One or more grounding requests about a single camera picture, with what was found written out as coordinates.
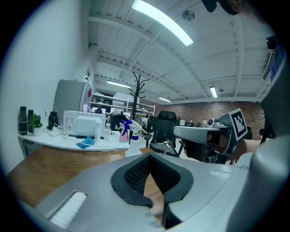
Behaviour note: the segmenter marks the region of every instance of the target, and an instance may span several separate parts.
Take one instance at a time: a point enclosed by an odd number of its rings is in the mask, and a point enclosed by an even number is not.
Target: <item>black coat rack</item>
[[[144,93],[145,91],[142,91],[142,92],[140,92],[140,90],[142,89],[142,87],[145,85],[145,83],[143,83],[143,82],[146,82],[146,81],[148,81],[148,80],[143,80],[143,81],[141,81],[140,82],[140,79],[141,79],[141,74],[139,74],[139,76],[138,76],[138,78],[137,78],[137,76],[136,76],[136,74],[133,72],[133,74],[134,74],[134,76],[135,76],[135,78],[136,78],[136,80],[135,80],[135,82],[137,83],[136,84],[136,91],[134,92],[133,90],[131,90],[131,89],[129,89],[130,91],[132,91],[132,92],[130,92],[130,94],[133,96],[133,98],[134,98],[134,103],[133,103],[133,112],[132,112],[132,119],[133,120],[135,120],[135,118],[136,118],[136,108],[137,108],[137,99],[138,98],[144,98],[144,97],[140,97],[139,96],[139,94],[141,94],[141,93]]]

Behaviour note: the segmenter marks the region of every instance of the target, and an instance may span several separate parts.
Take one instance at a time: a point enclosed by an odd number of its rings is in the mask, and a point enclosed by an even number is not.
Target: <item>white desk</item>
[[[62,135],[56,137],[49,136],[48,133],[43,133],[41,136],[34,136],[28,133],[27,135],[18,135],[21,139],[26,139],[37,144],[56,147],[67,150],[83,150],[83,151],[116,151],[116,150],[127,150],[129,148],[128,143],[119,143],[118,141],[111,138],[110,142],[100,140],[97,144],[99,147],[90,146],[88,148],[80,148],[76,145],[78,142],[84,141],[84,139],[76,139],[75,137],[69,137],[70,140],[65,139]]]

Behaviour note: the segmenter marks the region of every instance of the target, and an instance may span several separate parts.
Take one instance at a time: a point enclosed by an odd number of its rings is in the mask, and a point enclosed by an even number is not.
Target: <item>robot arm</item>
[[[208,147],[208,134],[224,134],[229,137],[225,150],[220,155],[231,155],[237,148],[238,141],[248,132],[241,109],[236,109],[219,118],[208,121],[207,128],[176,126],[173,135],[195,143],[205,144]]]

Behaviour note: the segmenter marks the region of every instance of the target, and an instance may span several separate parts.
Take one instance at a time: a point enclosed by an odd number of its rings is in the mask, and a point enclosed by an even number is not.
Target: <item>potted plant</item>
[[[40,119],[40,115],[33,114],[29,121],[29,126],[33,127],[33,133],[35,136],[41,136],[42,134],[43,124],[40,122]]]

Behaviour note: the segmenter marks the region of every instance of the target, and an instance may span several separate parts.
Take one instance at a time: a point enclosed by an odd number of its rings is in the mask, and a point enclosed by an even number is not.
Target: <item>lamp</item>
[[[154,6],[142,0],[135,0],[132,4],[132,9],[148,15],[149,17],[161,23],[164,27],[175,34],[185,44],[185,46],[193,43],[193,40],[190,38],[190,36],[176,22],[174,22],[170,17],[168,17]]]
[[[213,97],[218,97],[215,86],[210,87],[210,90],[213,93]]]
[[[118,86],[125,87],[128,89],[131,88],[131,86],[129,86],[129,85],[124,85],[124,84],[120,84],[120,83],[116,83],[116,82],[107,81],[107,83],[112,84],[112,85],[118,85]]]
[[[161,97],[159,97],[159,99],[161,99],[163,101],[166,101],[166,102],[171,102],[170,100],[167,100],[167,99],[164,99],[164,98],[161,98]]]

